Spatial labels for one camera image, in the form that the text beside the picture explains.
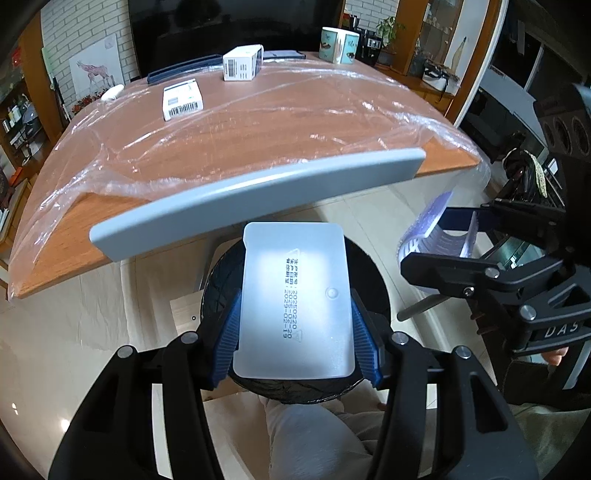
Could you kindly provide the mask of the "translucent white plastic case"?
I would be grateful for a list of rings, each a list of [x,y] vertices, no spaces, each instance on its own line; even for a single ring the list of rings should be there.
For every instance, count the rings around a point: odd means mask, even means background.
[[[345,378],[356,368],[342,227],[252,222],[233,370],[243,378]]]

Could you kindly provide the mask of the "small white blue medicine box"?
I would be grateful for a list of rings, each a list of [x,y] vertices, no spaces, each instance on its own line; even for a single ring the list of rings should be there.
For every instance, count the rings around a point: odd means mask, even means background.
[[[163,88],[162,114],[165,121],[199,112],[203,108],[204,99],[202,99],[195,79],[185,80]]]

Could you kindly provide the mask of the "white blue red medicine box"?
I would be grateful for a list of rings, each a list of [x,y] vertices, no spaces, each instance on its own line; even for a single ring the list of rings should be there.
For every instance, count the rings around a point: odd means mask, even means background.
[[[252,81],[262,70],[263,45],[243,45],[222,56],[223,80]]]

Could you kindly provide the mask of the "white curved chair backrest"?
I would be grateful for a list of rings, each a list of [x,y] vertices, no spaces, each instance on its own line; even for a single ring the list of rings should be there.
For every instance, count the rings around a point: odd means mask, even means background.
[[[89,231],[111,261],[121,261],[240,222],[415,177],[421,148],[332,156],[201,185],[158,199]]]

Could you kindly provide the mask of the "black coffee machine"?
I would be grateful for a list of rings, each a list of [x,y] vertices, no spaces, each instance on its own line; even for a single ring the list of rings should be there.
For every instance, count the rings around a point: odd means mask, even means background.
[[[383,46],[382,38],[376,32],[367,29],[358,29],[356,32],[360,35],[356,59],[374,67]]]

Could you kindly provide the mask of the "small potted plant right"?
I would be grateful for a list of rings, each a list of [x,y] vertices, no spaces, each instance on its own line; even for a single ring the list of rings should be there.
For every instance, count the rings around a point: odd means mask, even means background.
[[[398,35],[407,29],[404,23],[398,22],[395,16],[389,16],[379,21],[377,33],[382,40],[381,56],[384,60],[379,60],[380,64],[391,66],[396,56],[396,45]]]

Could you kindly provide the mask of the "teal patterned ceramic mug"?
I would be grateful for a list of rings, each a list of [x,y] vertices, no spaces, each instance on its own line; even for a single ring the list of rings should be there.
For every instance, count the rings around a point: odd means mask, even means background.
[[[334,27],[322,28],[318,57],[334,64],[351,65],[356,59],[360,35]]]

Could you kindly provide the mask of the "clear plastic table cover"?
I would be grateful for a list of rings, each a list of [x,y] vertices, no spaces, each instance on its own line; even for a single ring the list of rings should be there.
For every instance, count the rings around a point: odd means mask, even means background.
[[[8,263],[25,298],[106,263],[90,228],[146,202],[213,181],[333,155],[422,148],[420,173],[472,168],[476,145],[404,85],[362,63],[270,61],[252,81],[219,69],[195,81],[204,108],[172,120],[144,80],[77,114],[45,161]]]

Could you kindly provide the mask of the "smartphone with lit screen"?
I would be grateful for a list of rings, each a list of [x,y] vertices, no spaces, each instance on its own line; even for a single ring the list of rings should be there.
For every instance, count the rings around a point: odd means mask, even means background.
[[[263,53],[263,60],[304,60],[307,56],[297,50],[266,50]]]

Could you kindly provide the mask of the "dark blue cased phone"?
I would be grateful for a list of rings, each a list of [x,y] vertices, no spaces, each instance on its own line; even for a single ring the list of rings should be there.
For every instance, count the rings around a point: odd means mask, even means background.
[[[146,77],[148,85],[162,83],[168,79],[176,78],[189,73],[194,73],[209,67],[217,67],[222,64],[222,56],[219,54],[207,55],[197,59],[177,63],[149,73]]]

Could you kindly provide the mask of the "giraffe art print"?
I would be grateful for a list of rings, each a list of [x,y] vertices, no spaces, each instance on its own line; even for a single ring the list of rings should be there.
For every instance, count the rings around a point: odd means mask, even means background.
[[[114,34],[72,56],[69,67],[75,92],[72,111],[75,111],[80,101],[95,94],[102,95],[106,90],[124,83]]]

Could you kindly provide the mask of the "large black television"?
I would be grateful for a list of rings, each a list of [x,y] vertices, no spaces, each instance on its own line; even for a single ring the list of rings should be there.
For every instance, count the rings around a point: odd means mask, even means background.
[[[231,49],[317,51],[322,28],[339,25],[339,0],[132,0],[139,75]]]

